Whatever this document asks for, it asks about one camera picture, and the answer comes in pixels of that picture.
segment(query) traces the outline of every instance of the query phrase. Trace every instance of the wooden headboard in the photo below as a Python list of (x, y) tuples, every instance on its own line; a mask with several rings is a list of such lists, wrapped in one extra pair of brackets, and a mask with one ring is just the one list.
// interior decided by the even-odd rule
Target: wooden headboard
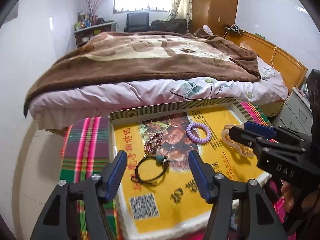
[[(271, 65), (272, 53), (276, 47), (271, 42), (249, 32), (244, 32), (240, 35), (229, 31), (226, 39), (242, 48), (255, 51), (264, 62)], [(302, 85), (303, 78), (307, 73), (307, 68), (304, 65), (279, 47), (277, 47), (273, 58), (273, 67), (282, 74), (289, 94), (293, 87)]]

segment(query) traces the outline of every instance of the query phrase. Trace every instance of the teal bead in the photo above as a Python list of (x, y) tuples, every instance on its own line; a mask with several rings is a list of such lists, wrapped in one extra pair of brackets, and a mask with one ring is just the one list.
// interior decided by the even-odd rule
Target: teal bead
[(164, 156), (162, 156), (162, 155), (157, 155), (156, 156), (156, 162), (157, 163), (161, 164), (163, 162), (163, 160), (164, 160)]

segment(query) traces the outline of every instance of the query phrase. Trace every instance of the white cable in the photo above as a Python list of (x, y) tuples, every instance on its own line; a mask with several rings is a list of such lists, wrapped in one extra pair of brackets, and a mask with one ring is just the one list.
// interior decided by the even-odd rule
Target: white cable
[(228, 29), (227, 32), (222, 36), (222, 38), (224, 38), (224, 36), (227, 35), (228, 31), (230, 31), (230, 29), (231, 29), (234, 25), (235, 25), (235, 24), (233, 24), (233, 25), (231, 25), (231, 26), (229, 27), (229, 29)]
[(277, 53), (277, 48), (278, 48), (278, 46), (275, 46), (275, 49), (273, 50), (273, 53), (272, 53), (272, 58), (271, 58), (271, 67), (272, 68), (274, 68), (273, 67), (273, 58), (275, 57), (275, 55)]

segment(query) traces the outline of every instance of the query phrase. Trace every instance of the tray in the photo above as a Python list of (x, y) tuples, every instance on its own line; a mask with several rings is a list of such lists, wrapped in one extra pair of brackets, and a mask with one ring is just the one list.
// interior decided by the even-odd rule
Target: tray
[[(211, 163), (216, 172), (245, 182), (255, 178), (263, 186), (271, 176), (256, 167), (256, 157), (239, 156), (221, 141), (225, 124), (246, 121), (253, 119), (234, 98), (190, 100), (111, 113), (110, 159), (118, 150), (128, 154), (128, 165), (116, 198), (124, 238), (172, 239), (207, 225), (212, 206), (200, 197), (188, 167), (191, 149), (198, 150), (204, 162)], [(190, 122), (202, 122), (210, 127), (213, 137), (209, 143), (204, 146), (190, 144), (184, 132)], [(169, 172), (158, 181), (157, 187), (133, 183), (130, 177), (144, 155), (144, 140), (159, 131), (164, 137), (157, 154), (169, 154)], [(197, 133), (204, 137), (202, 130)], [(151, 178), (160, 170), (152, 161), (145, 162), (139, 169), (143, 178)], [(237, 205), (238, 201), (234, 200), (233, 206)]]

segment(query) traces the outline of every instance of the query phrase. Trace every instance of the qr code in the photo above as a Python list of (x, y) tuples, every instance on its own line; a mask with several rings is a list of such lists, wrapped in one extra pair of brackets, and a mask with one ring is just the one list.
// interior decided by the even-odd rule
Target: qr code
[(159, 210), (152, 193), (129, 198), (134, 220), (158, 217)]

